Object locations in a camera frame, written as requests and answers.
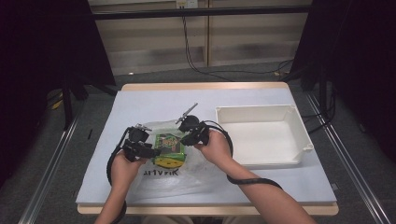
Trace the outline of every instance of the white plastic tray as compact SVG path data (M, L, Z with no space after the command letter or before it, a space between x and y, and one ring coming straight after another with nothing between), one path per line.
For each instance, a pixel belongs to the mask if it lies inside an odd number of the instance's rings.
M231 136L233 158L251 169L296 164L314 148L295 105L217 107Z

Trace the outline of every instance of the hand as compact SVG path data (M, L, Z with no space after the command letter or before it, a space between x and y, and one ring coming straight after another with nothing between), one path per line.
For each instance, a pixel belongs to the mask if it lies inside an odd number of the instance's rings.
M209 143L207 146L197 144L195 148L201 150L205 158L220 167L224 162L232 160L230 146L225 136L214 130L209 130Z
M137 161L130 162L125 157L122 150L114 158L111 165L111 180L113 189L128 189L137 175L139 167L145 164L147 159L140 158Z

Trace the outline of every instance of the gray floor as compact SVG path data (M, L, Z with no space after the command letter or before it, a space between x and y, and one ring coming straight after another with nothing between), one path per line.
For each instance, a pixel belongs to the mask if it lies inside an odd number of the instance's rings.
M215 68L218 70L269 71L276 70L277 63L234 65ZM277 81L273 74L249 74L243 72L216 73L233 81ZM190 69L156 72L133 76L117 76L118 86L125 83L153 82L198 82L223 81L208 77ZM40 208L35 223L92 223L95 216L78 213L75 199L85 170L91 159L106 118L110 113L114 97L94 88L85 102L74 101L74 108L82 108L81 116L73 137L64 153L55 178L50 183L47 196ZM313 114L305 92L299 87L299 80L290 83L290 89L302 115ZM339 133L362 176L387 212L390 220L396 220L396 164L380 151L369 132L362 132L355 115L337 98L337 107L332 126ZM305 120L307 130L319 125L317 119ZM37 138L21 167L0 190L0 223L18 223L29 203L41 176L56 148L64 126L62 106L48 109L44 115ZM372 214L351 180L345 165L341 163L327 134L319 130L310 135L330 183L336 186L335 196L340 212L334 217L315 217L318 223L375 223ZM139 217L126 217L122 223L139 223Z

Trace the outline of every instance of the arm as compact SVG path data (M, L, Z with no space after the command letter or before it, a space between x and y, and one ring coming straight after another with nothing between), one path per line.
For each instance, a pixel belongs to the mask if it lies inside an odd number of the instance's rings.
M234 179L259 178L236 162L230 154L222 133L209 132L209 143L195 145L205 158ZM267 184L239 185L259 213L268 223L315 223L305 210L288 193Z
M139 167L145 162L145 159L130 162L125 158L123 151L117 154L111 165L111 191L95 224L110 223L116 219L125 201L129 186L134 181Z

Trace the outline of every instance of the plastic bag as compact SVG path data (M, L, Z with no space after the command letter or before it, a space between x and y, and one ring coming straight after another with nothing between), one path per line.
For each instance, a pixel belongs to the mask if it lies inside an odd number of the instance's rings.
M150 128L147 143L154 145L157 134L170 133L182 137L175 120L151 122L144 126ZM201 193L211 190L218 182L221 171L206 160L194 147L185 147L186 160L176 169L166 169L147 161L130 187L130 192L139 199L169 197L181 194Z

